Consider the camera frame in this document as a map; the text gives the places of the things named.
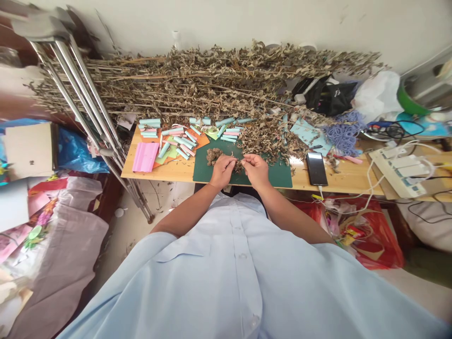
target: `blue plastic bag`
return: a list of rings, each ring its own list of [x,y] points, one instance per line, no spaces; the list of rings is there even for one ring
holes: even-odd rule
[[[110,173],[102,158],[98,160],[91,156],[82,137],[63,127],[58,133],[58,166],[86,173]]]
[[[28,118],[5,121],[0,124],[0,135],[5,134],[7,127],[29,126],[46,122],[48,121]],[[0,159],[8,162],[2,142],[0,142]],[[85,139],[61,126],[58,126],[58,166],[60,169],[85,173],[110,173],[102,158],[91,156]]]

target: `crutch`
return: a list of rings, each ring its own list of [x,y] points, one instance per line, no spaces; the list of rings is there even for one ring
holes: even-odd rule
[[[135,204],[142,210],[150,224],[154,215],[147,205],[147,200],[138,182],[135,179],[121,178],[126,153],[75,43],[72,35],[75,24],[69,14],[62,8],[56,8],[52,12],[31,15],[28,21],[12,20],[11,23],[15,33],[25,37],[31,43],[45,70],[55,81],[77,120],[80,121],[88,137],[93,141],[95,148],[111,172],[132,196]],[[99,134],[100,140],[89,126],[86,117],[74,103],[71,94],[50,62],[45,48],[50,48],[55,54],[95,131]]]

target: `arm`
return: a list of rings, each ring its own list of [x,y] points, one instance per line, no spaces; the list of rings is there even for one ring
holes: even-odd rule
[[[308,215],[292,205],[268,180],[268,165],[256,154],[246,154],[242,160],[246,175],[259,193],[268,215],[275,225],[292,232],[310,244],[332,243],[331,237]]]
[[[206,213],[213,198],[231,180],[236,160],[232,156],[220,156],[213,168],[210,182],[164,217],[151,233],[167,232],[178,238],[187,234]]]

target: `light blue paper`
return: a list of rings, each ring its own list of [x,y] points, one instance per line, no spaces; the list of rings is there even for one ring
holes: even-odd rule
[[[293,124],[291,132],[295,133],[300,138],[300,140],[309,147],[322,145],[322,148],[316,148],[313,151],[322,153],[322,156],[324,157],[328,154],[332,147],[332,144],[327,141],[324,133],[320,129],[312,127],[301,118],[298,118],[297,122]],[[318,133],[320,133],[320,137],[311,142],[312,139],[314,139],[318,135]]]

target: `hand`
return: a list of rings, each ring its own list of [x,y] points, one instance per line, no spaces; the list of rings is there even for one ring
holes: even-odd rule
[[[268,180],[268,165],[265,160],[257,154],[245,154],[244,157],[242,165],[254,189],[258,191],[264,187],[271,187]]]
[[[228,155],[222,155],[213,166],[212,178],[209,184],[221,191],[231,180],[232,170],[234,169],[236,158]]]

